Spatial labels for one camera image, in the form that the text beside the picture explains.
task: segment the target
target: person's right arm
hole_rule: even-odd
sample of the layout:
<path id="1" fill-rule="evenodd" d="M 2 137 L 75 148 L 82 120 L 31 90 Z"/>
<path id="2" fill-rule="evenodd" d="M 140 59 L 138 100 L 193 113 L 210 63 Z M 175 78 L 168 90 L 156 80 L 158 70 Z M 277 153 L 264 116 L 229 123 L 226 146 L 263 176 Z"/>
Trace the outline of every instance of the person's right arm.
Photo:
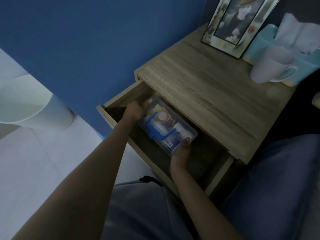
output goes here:
<path id="1" fill-rule="evenodd" d="M 184 140 L 171 157 L 170 173 L 199 236 L 202 240 L 242 239 L 188 172 L 189 155 L 188 140 Z"/>

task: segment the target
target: finger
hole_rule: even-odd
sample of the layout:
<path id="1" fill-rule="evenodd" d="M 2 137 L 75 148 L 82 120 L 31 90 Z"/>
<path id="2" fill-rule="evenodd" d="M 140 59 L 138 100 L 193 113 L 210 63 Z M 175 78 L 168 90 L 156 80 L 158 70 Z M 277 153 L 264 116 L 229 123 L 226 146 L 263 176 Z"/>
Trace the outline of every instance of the finger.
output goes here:
<path id="1" fill-rule="evenodd" d="M 152 103 L 152 99 L 150 99 L 149 101 L 147 101 L 146 103 L 144 103 L 144 104 L 143 104 L 143 109 L 149 108 L 150 105 L 151 105 L 151 103 Z"/>
<path id="2" fill-rule="evenodd" d="M 189 141 L 190 141 L 190 137 L 187 137 L 181 142 L 181 145 L 186 148 L 189 144 Z"/>

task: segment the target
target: photo frame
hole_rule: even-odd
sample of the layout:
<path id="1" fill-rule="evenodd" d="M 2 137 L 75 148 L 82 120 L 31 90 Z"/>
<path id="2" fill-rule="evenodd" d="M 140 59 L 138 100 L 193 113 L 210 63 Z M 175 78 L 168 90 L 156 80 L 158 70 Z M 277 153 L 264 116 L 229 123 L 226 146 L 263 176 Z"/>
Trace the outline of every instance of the photo frame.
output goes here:
<path id="1" fill-rule="evenodd" d="M 202 42 L 240 58 L 279 0 L 220 0 Z"/>

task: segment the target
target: transparent storage box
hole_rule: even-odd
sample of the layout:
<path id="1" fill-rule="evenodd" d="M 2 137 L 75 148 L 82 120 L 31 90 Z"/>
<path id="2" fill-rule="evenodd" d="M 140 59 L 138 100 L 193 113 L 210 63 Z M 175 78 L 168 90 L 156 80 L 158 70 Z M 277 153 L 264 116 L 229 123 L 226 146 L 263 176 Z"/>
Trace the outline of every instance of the transparent storage box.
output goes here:
<path id="1" fill-rule="evenodd" d="M 147 101 L 150 99 L 152 99 L 151 106 L 138 125 L 151 140 L 154 140 L 169 155 L 185 138 L 189 137 L 189 143 L 191 143 L 198 136 L 198 132 L 162 102 L 158 96 L 153 95 Z"/>

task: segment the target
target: blue handle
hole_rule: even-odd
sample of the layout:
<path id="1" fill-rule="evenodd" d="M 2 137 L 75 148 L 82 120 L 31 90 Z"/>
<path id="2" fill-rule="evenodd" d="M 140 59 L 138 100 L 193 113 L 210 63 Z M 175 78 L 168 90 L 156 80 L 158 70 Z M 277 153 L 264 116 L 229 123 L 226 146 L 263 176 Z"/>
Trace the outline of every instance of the blue handle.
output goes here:
<path id="1" fill-rule="evenodd" d="M 170 136 L 172 133 L 174 133 L 176 131 L 176 129 L 171 130 L 168 134 L 166 135 L 161 135 L 155 128 L 153 128 L 152 125 L 150 125 L 150 121 L 153 119 L 153 117 L 155 117 L 155 115 L 158 112 L 155 112 L 145 123 L 146 127 L 150 130 L 150 132 L 160 141 L 166 139 L 168 136 Z"/>

